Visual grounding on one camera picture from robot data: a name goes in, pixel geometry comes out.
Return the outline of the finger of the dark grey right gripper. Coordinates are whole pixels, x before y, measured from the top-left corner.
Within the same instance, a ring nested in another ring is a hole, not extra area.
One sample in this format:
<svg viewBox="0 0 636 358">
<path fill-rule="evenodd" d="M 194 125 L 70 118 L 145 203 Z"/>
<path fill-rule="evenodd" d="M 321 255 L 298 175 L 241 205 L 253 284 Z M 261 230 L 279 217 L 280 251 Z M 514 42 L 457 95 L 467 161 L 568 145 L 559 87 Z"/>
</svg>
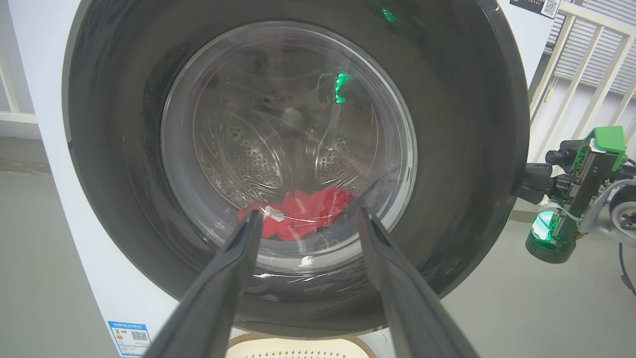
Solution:
<svg viewBox="0 0 636 358">
<path fill-rule="evenodd" d="M 526 188 L 550 188 L 552 186 L 552 165 L 527 163 L 525 166 Z"/>
<path fill-rule="evenodd" d="M 517 192 L 518 198 L 523 201 L 529 202 L 531 204 L 539 204 L 543 201 L 545 195 L 550 192 L 550 188 L 547 186 L 544 187 L 533 187 L 533 186 L 521 186 Z"/>
</svg>

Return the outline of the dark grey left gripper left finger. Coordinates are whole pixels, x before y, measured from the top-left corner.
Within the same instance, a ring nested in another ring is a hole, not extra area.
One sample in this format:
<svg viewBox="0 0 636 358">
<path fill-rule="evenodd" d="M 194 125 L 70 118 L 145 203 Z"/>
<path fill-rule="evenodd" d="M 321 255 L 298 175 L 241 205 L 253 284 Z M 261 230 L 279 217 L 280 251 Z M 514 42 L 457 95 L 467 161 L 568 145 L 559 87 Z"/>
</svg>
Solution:
<svg viewBox="0 0 636 358">
<path fill-rule="evenodd" d="M 145 352 L 146 358 L 223 358 L 239 297 L 250 286 L 263 215 L 250 211 L 202 270 Z"/>
</svg>

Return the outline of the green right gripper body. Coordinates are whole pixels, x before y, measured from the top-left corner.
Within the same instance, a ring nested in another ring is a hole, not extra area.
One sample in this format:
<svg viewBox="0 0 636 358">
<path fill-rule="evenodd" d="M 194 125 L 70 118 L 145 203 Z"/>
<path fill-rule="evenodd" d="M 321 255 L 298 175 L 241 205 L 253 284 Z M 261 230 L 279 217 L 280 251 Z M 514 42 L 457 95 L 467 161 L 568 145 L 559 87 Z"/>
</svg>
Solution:
<svg viewBox="0 0 636 358">
<path fill-rule="evenodd" d="M 621 126 L 597 127 L 549 151 L 552 186 L 526 240 L 535 258 L 565 263 L 586 234 L 628 242 L 628 159 Z"/>
</svg>

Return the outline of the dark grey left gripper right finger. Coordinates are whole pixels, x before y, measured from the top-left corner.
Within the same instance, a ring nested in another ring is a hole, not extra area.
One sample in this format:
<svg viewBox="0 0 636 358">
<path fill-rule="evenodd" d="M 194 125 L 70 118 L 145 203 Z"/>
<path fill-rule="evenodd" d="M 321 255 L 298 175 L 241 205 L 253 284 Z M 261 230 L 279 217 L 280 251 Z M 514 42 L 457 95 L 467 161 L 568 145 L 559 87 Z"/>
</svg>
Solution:
<svg viewBox="0 0 636 358">
<path fill-rule="evenodd" d="M 443 308 L 382 223 L 358 212 L 358 232 L 368 280 L 380 292 L 398 358 L 476 358 L 461 329 Z"/>
</svg>

